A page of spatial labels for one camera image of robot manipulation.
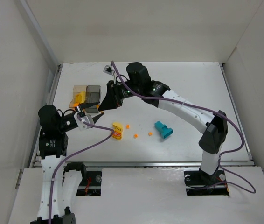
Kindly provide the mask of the yellow lego stack in container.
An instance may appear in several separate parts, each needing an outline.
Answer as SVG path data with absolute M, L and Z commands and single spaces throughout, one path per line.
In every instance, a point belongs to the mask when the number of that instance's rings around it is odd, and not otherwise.
M 81 92 L 76 94 L 75 104 L 81 104 L 81 103 L 84 103 L 85 101 L 86 101 L 86 92 L 85 91 L 81 91 Z

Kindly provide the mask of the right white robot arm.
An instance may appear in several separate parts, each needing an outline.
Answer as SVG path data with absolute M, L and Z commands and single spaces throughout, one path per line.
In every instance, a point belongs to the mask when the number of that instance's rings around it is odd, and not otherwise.
M 200 170 L 204 175 L 213 176 L 219 168 L 219 154 L 228 133 L 225 113 L 204 112 L 196 105 L 190 106 L 186 99 L 181 98 L 170 87 L 149 76 L 146 66 L 142 63 L 129 63 L 126 67 L 129 79 L 117 81 L 121 75 L 111 64 L 104 68 L 104 73 L 113 77 L 106 87 L 106 96 L 99 106 L 99 111 L 113 110 L 122 106 L 125 98 L 140 97 L 144 102 L 156 108 L 168 111 L 195 127 L 202 137 L 199 146 L 203 150 Z

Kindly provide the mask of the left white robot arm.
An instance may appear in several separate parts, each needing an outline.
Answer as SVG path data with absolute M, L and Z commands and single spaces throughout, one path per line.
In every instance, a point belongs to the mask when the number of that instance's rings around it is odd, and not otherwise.
M 43 173 L 42 194 L 34 224 L 74 224 L 73 201 L 78 187 L 87 176 L 83 162 L 65 163 L 67 156 L 67 132 L 75 128 L 81 131 L 91 128 L 101 114 L 92 117 L 86 109 L 98 107 L 98 102 L 77 104 L 69 114 L 53 105 L 45 105 L 38 111 L 40 118 L 39 152 Z

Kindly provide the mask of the teal lego piece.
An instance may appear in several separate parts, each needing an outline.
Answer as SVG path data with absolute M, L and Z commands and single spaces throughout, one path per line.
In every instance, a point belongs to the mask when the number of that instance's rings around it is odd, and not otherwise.
M 173 134 L 172 128 L 168 128 L 165 124 L 161 123 L 160 121 L 157 121 L 154 126 L 160 133 L 162 139 L 166 139 Z

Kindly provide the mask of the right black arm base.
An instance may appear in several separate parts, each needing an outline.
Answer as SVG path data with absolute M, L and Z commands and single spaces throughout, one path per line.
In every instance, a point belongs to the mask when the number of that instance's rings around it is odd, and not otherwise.
M 229 196 L 223 170 L 217 170 L 213 175 L 208 175 L 200 169 L 185 170 L 184 183 L 187 196 Z

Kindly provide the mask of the aluminium frame rail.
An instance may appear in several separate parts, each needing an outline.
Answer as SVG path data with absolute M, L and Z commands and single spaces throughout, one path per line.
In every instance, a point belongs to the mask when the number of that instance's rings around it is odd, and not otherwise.
M 60 109 L 69 106 L 75 84 L 100 85 L 106 92 L 108 76 L 103 73 L 104 63 L 64 63 L 58 66 L 48 101 Z M 147 63 L 150 74 L 162 80 L 190 102 L 214 110 L 223 110 L 236 126 L 229 125 L 223 144 L 224 166 L 252 166 L 252 155 L 247 145 L 241 145 L 237 129 L 241 129 L 238 114 L 231 98 L 223 68 L 219 63 Z M 102 143 L 105 131 L 73 130 L 68 132 L 67 153 L 72 161 L 83 161 L 87 166 L 198 166 L 202 149 L 198 145 L 199 132 L 180 118 L 139 98 L 130 98 L 123 106 L 110 110 L 98 121 L 109 126 L 118 121 L 130 125 L 122 140 L 111 139 Z M 162 139 L 154 124 L 160 121 L 173 134 Z

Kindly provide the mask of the orange transparent container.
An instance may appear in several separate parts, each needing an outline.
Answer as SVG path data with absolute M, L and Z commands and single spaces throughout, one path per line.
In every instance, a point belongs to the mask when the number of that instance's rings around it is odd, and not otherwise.
M 69 104 L 69 108 L 75 108 L 81 103 L 86 101 L 86 92 L 87 86 L 86 85 L 74 85 L 73 87 L 73 98 Z

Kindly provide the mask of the yellow round lego with sticker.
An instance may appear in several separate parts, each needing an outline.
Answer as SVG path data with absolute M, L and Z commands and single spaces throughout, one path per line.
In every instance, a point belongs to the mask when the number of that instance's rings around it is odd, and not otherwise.
M 112 135 L 112 137 L 116 140 L 121 140 L 122 139 L 122 133 L 123 133 L 123 126 L 122 124 L 118 123 L 118 122 L 114 122 L 112 124 L 113 129 L 114 129 L 114 133 Z

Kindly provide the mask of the grey transparent container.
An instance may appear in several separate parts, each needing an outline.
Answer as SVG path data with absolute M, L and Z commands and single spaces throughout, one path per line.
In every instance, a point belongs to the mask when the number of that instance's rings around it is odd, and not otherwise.
M 88 85 L 86 92 L 86 103 L 100 102 L 101 99 L 101 86 Z M 99 113 L 98 111 L 86 111 L 87 113 Z

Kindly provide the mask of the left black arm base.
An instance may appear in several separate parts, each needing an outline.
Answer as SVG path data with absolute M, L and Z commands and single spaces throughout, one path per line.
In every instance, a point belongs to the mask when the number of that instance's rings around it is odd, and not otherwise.
M 71 162 L 64 168 L 64 177 L 65 173 L 71 170 L 82 174 L 76 196 L 101 196 L 102 171 L 87 169 L 83 162 Z

